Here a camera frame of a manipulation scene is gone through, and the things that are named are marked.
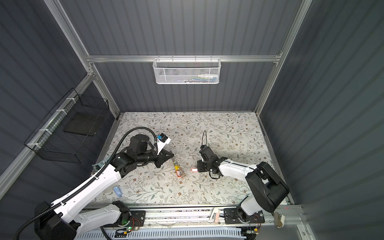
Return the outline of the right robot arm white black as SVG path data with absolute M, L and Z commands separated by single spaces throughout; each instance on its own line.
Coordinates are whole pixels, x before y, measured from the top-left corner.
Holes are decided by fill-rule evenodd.
M 197 161 L 199 173 L 207 172 L 214 180 L 221 177 L 233 178 L 246 183 L 250 188 L 252 194 L 237 206 L 236 216 L 241 222 L 249 222 L 262 211 L 274 214 L 290 193 L 288 185 L 266 162 L 248 165 L 225 157 L 219 158 L 207 145 L 202 145 L 199 153 L 202 158 Z

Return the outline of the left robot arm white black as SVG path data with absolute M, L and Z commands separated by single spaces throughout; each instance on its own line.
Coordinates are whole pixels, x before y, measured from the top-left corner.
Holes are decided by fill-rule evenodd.
M 171 139 L 163 133 L 154 135 L 154 143 L 151 143 L 147 135 L 135 135 L 131 137 L 129 146 L 120 150 L 125 138 L 121 138 L 110 158 L 94 175 L 50 204 L 39 204 L 35 216 L 24 223 L 13 238 L 18 240 L 23 230 L 31 224 L 41 240 L 73 240 L 85 232 L 112 224 L 132 229 L 136 220 L 130 208 L 122 201 L 112 202 L 98 210 L 82 212 L 91 200 L 115 186 L 137 167 L 153 163 L 160 168 L 174 157 L 173 153 L 164 149 Z

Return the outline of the large keyring with keys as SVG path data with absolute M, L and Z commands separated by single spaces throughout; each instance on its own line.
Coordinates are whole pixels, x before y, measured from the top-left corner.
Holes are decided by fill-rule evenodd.
M 184 170 L 181 166 L 181 164 L 177 160 L 173 160 L 174 168 L 175 168 L 175 173 L 178 178 L 182 178 L 184 176 Z

